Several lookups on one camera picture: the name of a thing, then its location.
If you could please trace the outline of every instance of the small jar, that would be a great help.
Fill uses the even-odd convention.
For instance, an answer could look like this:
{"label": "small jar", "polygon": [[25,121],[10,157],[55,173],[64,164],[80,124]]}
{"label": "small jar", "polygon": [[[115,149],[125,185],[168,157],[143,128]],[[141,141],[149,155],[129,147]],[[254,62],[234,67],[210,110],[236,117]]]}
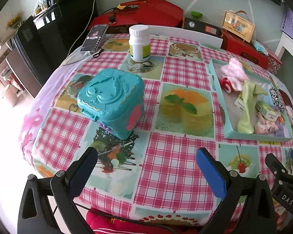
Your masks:
{"label": "small jar", "polygon": [[145,25],[131,26],[129,33],[131,59],[136,62],[147,61],[151,55],[149,27]]}

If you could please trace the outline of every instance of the white tiled floor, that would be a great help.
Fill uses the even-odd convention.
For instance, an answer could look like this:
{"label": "white tiled floor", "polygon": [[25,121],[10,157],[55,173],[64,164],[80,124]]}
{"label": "white tiled floor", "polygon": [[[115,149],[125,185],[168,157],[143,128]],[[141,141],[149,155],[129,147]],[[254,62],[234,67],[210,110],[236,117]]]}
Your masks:
{"label": "white tiled floor", "polygon": [[[11,234],[17,233],[19,205],[29,174],[41,177],[22,157],[17,147],[20,127],[33,98],[24,93],[14,108],[2,105],[0,100],[0,219]],[[49,198],[55,208],[53,197]],[[87,211],[80,210],[85,217]],[[59,211],[55,218],[63,233],[70,233]]]}

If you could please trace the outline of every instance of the lime green fabric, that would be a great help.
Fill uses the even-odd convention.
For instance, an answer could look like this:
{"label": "lime green fabric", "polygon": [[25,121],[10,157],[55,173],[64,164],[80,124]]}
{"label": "lime green fabric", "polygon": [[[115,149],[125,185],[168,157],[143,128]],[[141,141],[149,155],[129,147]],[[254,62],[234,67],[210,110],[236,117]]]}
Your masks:
{"label": "lime green fabric", "polygon": [[245,80],[242,89],[244,112],[238,123],[239,133],[254,133],[254,127],[251,123],[251,115],[254,113],[258,94],[268,95],[268,92],[265,91],[260,85],[255,84],[249,80]]}

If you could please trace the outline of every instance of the black box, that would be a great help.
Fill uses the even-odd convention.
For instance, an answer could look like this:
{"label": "black box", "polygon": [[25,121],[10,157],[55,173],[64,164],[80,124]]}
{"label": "black box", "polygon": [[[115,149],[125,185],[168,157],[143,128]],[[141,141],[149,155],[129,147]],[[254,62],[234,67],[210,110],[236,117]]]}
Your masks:
{"label": "black box", "polygon": [[185,17],[182,27],[186,30],[202,32],[208,35],[221,38],[221,31],[219,27],[192,18]]}

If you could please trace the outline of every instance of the smartphone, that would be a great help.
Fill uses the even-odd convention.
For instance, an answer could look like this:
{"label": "smartphone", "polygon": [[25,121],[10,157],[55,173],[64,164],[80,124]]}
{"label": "smartphone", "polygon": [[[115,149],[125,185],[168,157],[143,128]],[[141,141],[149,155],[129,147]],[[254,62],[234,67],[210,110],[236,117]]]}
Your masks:
{"label": "smartphone", "polygon": [[108,29],[108,25],[93,26],[91,28],[88,36],[86,37],[80,51],[81,52],[85,52],[85,51],[94,52],[94,51],[96,51],[96,49],[98,48],[101,39],[103,39],[103,36],[104,36],[107,29]]}

